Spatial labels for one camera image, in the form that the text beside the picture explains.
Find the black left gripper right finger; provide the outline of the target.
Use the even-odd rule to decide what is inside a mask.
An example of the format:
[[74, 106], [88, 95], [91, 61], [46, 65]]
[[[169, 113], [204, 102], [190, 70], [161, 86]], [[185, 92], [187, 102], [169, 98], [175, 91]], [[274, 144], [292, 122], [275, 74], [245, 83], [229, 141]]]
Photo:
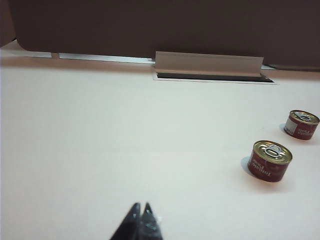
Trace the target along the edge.
[[138, 228], [139, 240], [163, 240], [160, 226], [153, 214], [151, 205], [147, 202], [144, 211], [140, 216]]

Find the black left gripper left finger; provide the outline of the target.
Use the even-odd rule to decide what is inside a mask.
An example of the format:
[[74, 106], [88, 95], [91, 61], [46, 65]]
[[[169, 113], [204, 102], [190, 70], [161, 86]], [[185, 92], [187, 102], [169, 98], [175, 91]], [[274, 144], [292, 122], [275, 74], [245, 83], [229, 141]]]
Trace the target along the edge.
[[110, 240], [138, 240], [141, 218], [141, 204], [136, 202], [115, 230]]

